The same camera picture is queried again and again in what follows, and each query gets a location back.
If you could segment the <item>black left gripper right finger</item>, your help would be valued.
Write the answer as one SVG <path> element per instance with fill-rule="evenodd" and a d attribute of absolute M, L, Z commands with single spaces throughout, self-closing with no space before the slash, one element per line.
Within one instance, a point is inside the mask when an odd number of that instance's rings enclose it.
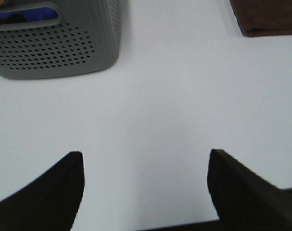
<path fill-rule="evenodd" d="M 292 187 L 280 189 L 212 149 L 207 187 L 225 231 L 292 231 Z"/>

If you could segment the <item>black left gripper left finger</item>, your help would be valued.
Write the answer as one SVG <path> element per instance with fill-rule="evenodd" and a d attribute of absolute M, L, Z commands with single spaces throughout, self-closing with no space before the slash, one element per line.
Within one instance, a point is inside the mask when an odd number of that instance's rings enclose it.
<path fill-rule="evenodd" d="M 0 231 L 69 231 L 85 188 L 81 152 L 70 152 L 0 201 Z"/>

